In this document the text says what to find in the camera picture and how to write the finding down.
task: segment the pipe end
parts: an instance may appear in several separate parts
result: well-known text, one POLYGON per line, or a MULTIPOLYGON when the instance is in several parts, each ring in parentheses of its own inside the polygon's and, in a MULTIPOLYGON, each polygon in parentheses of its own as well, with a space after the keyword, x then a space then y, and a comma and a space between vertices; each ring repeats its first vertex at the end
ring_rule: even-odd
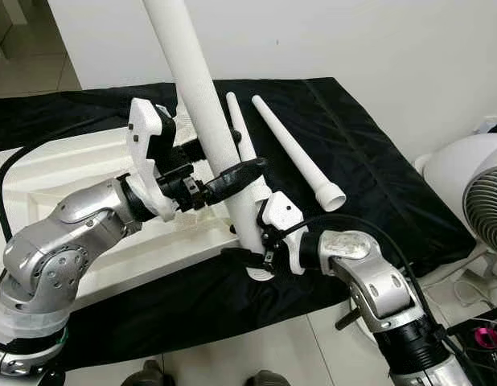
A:
POLYGON ((316 200, 324 211, 335 211, 347 201, 345 193, 335 183, 326 183, 315 191, 316 200))

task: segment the black cloth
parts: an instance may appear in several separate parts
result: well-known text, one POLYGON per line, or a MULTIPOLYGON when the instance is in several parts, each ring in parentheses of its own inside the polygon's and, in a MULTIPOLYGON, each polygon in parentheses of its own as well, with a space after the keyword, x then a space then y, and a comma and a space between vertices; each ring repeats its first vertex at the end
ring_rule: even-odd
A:
MULTIPOLYGON (((219 80, 216 88, 226 116, 224 95, 228 91, 236 94, 256 151, 271 165, 265 174, 269 186, 284 191, 305 218, 321 214, 322 209, 252 106, 250 98, 255 94, 268 103, 327 177, 347 193, 339 212, 370 220, 385 230, 418 275, 462 259, 474 247, 464 226, 336 80, 219 80)), ((113 110, 119 118, 80 133, 124 125, 132 97, 150 99, 175 111, 173 84, 0 100, 0 150, 113 110)), ((381 242, 384 256, 399 265, 393 251, 371 229, 332 221, 321 226, 369 232, 381 242)), ((246 275, 236 257, 215 257, 74 312, 62 363, 71 369, 190 347, 345 298, 347 290, 341 282, 318 273, 260 283, 246 275)))

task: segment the white wall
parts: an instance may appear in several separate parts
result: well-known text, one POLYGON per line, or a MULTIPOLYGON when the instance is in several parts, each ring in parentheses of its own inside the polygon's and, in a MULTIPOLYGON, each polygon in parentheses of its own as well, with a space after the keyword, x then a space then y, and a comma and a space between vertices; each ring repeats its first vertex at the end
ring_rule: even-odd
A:
MULTIPOLYGON (((49 0, 83 88, 171 80, 142 0, 49 0)), ((497 0, 187 0, 215 78, 335 77, 409 158, 497 113, 497 0)))

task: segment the white pvc pipe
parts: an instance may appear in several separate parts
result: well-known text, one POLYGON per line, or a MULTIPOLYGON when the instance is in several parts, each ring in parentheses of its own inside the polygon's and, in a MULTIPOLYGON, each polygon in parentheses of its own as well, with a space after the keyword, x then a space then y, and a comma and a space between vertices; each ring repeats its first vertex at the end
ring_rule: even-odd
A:
MULTIPOLYGON (((232 140, 218 95, 183 0, 143 0, 166 61, 179 86, 213 174, 237 164, 240 157, 232 140)), ((256 223, 250 190, 226 199, 241 246, 265 251, 256 223)))
MULTIPOLYGON (((241 141, 238 142, 238 151, 240 152, 241 161, 248 161, 257 157, 254 145, 250 140, 247 125, 241 114, 240 106, 234 92, 227 93, 227 106, 231 115, 232 126, 234 130, 241 134, 241 141)), ((250 184, 256 203, 268 199, 272 191, 266 185, 265 177, 261 176, 259 179, 250 184)))
POLYGON ((272 130, 273 135, 281 143, 281 146, 313 189, 314 196, 323 210, 335 211, 341 207, 347 199, 345 193, 338 185, 327 179, 260 96, 254 96, 252 103, 254 103, 257 111, 272 130))

